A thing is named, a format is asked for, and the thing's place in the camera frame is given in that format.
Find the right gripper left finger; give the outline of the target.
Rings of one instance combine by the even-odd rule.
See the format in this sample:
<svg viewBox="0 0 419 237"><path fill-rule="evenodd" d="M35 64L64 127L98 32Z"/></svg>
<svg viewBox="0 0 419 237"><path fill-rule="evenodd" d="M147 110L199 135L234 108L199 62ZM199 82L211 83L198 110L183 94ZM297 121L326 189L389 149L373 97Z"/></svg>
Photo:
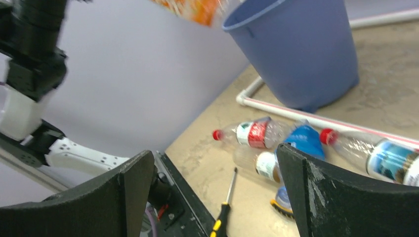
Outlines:
<svg viewBox="0 0 419 237"><path fill-rule="evenodd" d="M41 202L2 207L3 237L138 237L153 179L151 151Z"/></svg>

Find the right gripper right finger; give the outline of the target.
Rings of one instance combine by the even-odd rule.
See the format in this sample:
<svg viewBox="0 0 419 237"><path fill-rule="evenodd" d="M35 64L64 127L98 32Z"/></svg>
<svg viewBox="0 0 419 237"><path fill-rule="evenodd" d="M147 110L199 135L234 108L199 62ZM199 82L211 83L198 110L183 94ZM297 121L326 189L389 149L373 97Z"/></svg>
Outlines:
<svg viewBox="0 0 419 237"><path fill-rule="evenodd" d="M288 144L276 150L302 237L416 237L419 190L369 178Z"/></svg>

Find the red label clear bottle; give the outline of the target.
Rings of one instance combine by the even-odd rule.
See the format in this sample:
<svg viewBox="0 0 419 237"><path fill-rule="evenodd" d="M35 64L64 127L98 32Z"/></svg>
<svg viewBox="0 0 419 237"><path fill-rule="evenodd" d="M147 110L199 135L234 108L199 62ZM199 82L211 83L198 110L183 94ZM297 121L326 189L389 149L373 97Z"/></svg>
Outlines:
<svg viewBox="0 0 419 237"><path fill-rule="evenodd" d="M419 150L379 135L325 128L320 141L376 179L417 187Z"/></svg>

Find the blue label crushed bottle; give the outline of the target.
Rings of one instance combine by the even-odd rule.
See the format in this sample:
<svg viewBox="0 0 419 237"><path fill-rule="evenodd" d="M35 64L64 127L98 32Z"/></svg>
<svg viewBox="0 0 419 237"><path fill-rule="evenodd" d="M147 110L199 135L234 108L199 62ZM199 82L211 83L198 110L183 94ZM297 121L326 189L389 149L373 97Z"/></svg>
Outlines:
<svg viewBox="0 0 419 237"><path fill-rule="evenodd" d="M323 145L320 141L320 134L305 119L294 124L289 135L283 140L283 143L289 144L319 160L326 160ZM278 188L274 200L281 206L292 209L284 184Z"/></svg>

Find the red cap crushed bottle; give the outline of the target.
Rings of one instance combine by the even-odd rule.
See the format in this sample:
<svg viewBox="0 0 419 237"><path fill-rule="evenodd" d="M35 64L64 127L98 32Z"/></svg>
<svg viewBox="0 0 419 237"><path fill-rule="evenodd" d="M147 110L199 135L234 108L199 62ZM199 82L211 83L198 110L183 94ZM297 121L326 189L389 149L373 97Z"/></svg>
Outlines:
<svg viewBox="0 0 419 237"><path fill-rule="evenodd" d="M287 123L263 117L231 124L212 132L215 141L228 145L246 145L258 149L271 149L278 145L290 132Z"/></svg>

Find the tall orange bottle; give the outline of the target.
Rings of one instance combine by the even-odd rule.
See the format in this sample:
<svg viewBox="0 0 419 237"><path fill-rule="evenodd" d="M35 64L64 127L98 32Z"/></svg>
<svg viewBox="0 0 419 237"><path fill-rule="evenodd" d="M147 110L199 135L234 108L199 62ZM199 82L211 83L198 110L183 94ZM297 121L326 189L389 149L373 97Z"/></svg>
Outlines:
<svg viewBox="0 0 419 237"><path fill-rule="evenodd" d="M226 12L228 0L151 0L177 17L212 27Z"/></svg>

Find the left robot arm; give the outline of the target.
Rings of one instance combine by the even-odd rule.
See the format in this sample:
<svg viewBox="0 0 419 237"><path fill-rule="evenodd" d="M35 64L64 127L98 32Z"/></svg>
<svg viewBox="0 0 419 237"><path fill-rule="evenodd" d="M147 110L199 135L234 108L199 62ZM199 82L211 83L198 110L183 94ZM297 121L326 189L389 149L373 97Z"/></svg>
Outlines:
<svg viewBox="0 0 419 237"><path fill-rule="evenodd" d="M67 56L57 45L67 5L65 0L0 3L0 52L9 57L0 147L34 168L70 168L97 176L126 158L79 145L42 119L67 73Z"/></svg>

